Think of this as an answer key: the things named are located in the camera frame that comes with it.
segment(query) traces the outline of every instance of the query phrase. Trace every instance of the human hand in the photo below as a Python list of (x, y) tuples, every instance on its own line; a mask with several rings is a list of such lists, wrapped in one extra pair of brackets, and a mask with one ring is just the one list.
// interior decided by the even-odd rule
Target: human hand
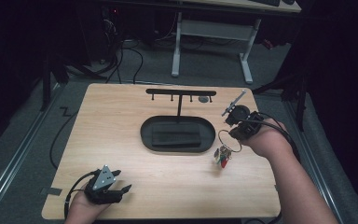
[(81, 188), (82, 190), (80, 190), (72, 200), (65, 224), (90, 224), (101, 214), (101, 212), (111, 205), (110, 203), (91, 203), (83, 191), (86, 185), (87, 184), (83, 185)]
[[(264, 121), (279, 126), (273, 119), (265, 119)], [(279, 124), (286, 131), (284, 125), (281, 122), (279, 122)], [(240, 144), (250, 147), (255, 154), (264, 157), (267, 160), (274, 158), (277, 152), (293, 153), (293, 150), (285, 137), (280, 132), (267, 125), (262, 125), (257, 134), (247, 140), (241, 140)]]

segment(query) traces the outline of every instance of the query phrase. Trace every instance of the gray carpet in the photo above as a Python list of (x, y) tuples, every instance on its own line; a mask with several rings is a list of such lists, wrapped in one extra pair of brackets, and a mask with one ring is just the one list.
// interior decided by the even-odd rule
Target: gray carpet
[[(249, 58), (250, 69), (254, 76), (254, 84), (250, 86), (244, 82), (237, 55), (205, 50), (207, 48), (204, 43), (200, 47), (197, 47), (198, 44), (184, 46), (186, 49), (182, 51), (178, 78), (172, 78), (170, 75), (172, 67), (170, 42), (161, 43), (168, 47), (156, 45), (151, 48), (143, 44), (137, 45), (134, 49), (143, 56), (142, 68), (136, 76), (138, 84), (151, 82), (255, 89), (273, 80), (282, 64), (282, 59), (290, 49), (290, 46), (282, 46), (267, 50), (263, 46), (255, 45)], [(135, 42), (126, 44), (127, 47), (135, 45)], [(123, 52), (119, 75), (123, 83), (129, 83), (132, 82), (133, 75), (141, 64), (141, 57), (129, 49)], [(92, 69), (101, 66), (95, 64)], [(0, 223), (62, 223), (59, 220), (45, 220), (41, 217), (46, 200), (46, 195), (41, 194), (41, 190), (50, 186), (55, 175), (55, 169), (49, 161), (49, 151), (56, 134), (68, 120), (67, 116), (75, 113), (80, 107), (85, 90), (91, 82), (97, 81), (87, 77), (71, 76), (66, 86), (60, 86), (54, 91), (54, 102), (47, 113), (39, 112), (42, 105), (42, 87), (39, 84), (30, 99), (11, 119), (10, 125), (0, 138), (0, 176), (11, 172), (14, 178), (8, 180), (7, 189), (3, 188), (0, 194)], [(110, 82), (118, 83), (117, 73), (112, 76)], [(292, 103), (282, 102), (279, 91), (269, 91), (257, 95), (255, 99), (260, 111), (273, 115), (286, 124), (302, 157), (309, 158), (307, 150), (311, 150), (311, 158), (316, 161), (317, 167), (312, 165), (312, 160), (304, 161), (303, 165), (315, 181), (321, 180), (320, 176), (313, 175), (315, 169), (322, 174), (322, 180), (328, 186), (327, 194), (334, 199), (340, 222), (358, 223), (357, 195), (325, 138), (309, 96), (303, 133), (298, 131), (294, 123)], [(33, 138), (30, 138), (32, 141), (28, 144), (23, 140), (29, 136), (27, 133), (38, 117), (43, 118), (43, 122), (38, 123), (39, 126), (34, 128), (37, 132), (34, 133)], [(70, 120), (53, 146), (52, 155), (56, 164), (60, 161), (74, 122), (75, 119)], [(19, 148), (26, 148), (23, 150), (24, 160), (19, 161), (19, 169), (6, 170)]]

